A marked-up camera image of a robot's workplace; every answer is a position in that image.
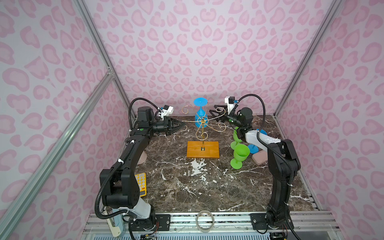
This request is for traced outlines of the blue wine glass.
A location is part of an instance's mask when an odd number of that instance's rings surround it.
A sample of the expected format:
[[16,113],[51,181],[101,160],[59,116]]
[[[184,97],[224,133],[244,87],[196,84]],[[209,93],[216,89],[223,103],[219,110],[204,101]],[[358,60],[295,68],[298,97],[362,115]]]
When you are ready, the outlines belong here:
[[246,142],[249,144],[249,149],[251,154],[255,154],[260,152],[261,150],[263,151],[268,151],[267,148],[261,144],[258,140],[257,134],[260,130],[251,130],[246,133]]
[[208,104],[208,100],[205,98],[197,98],[194,100],[194,105],[199,107],[195,114],[195,125],[197,128],[205,128],[208,117],[206,111],[203,109]]

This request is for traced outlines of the green wine glass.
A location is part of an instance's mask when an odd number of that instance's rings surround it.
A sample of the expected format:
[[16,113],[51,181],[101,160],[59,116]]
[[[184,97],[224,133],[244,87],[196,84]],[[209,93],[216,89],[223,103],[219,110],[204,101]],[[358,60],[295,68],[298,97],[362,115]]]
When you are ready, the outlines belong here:
[[250,149],[248,146],[243,144],[236,145],[234,148],[234,158],[231,160],[231,166],[236,170],[242,168],[243,161],[245,161],[249,155]]
[[241,144],[243,141],[238,137],[238,134],[237,134],[237,129],[238,127],[235,127],[234,129],[234,132],[233,132],[233,139],[234,141],[231,142],[230,146],[231,148],[234,150],[235,147],[238,145],[238,144]]

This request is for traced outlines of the gold wire rack wooden base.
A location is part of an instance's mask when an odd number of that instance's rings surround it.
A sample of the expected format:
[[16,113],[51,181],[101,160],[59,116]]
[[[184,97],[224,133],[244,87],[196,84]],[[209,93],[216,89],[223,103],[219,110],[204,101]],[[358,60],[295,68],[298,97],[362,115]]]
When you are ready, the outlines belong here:
[[[206,111],[209,110],[209,104],[203,107]],[[214,130],[215,132],[222,133],[227,129],[227,126],[224,123],[218,123],[218,129],[215,129],[215,126],[210,125],[211,119],[207,120],[205,128],[198,128],[195,136],[198,139],[197,141],[188,141],[187,144],[187,158],[201,158],[201,159],[218,159],[220,157],[219,151],[219,142],[218,141],[207,141],[208,132],[206,129]],[[194,123],[195,121],[183,121],[185,123]]]

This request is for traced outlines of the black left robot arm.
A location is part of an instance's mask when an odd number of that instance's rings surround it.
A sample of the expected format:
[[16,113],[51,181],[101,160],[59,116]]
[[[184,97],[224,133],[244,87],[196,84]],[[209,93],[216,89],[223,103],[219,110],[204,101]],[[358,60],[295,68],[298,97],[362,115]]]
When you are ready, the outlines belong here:
[[169,136],[184,126],[185,123],[169,116],[156,120],[151,107],[138,109],[138,118],[121,156],[110,169],[100,173],[101,187],[95,201],[95,214],[99,219],[120,215],[129,217],[145,230],[156,225],[155,210],[140,197],[135,169],[154,134]]

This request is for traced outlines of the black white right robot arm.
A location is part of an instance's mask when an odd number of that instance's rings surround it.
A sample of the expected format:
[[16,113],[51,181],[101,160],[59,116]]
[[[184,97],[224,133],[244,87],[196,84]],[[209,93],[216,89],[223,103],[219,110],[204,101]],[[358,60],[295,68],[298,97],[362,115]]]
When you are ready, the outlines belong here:
[[215,105],[215,110],[210,110],[219,123],[228,121],[237,127],[236,133],[244,142],[258,146],[268,153],[268,168],[273,176],[271,199],[267,206],[265,223],[270,228],[279,228],[286,225],[291,231],[294,226],[290,217],[289,199],[293,181],[301,169],[300,160],[291,140],[280,140],[261,133],[266,121],[266,112],[260,127],[252,128],[253,112],[250,108],[242,108],[236,112],[237,104],[233,109],[223,105]]

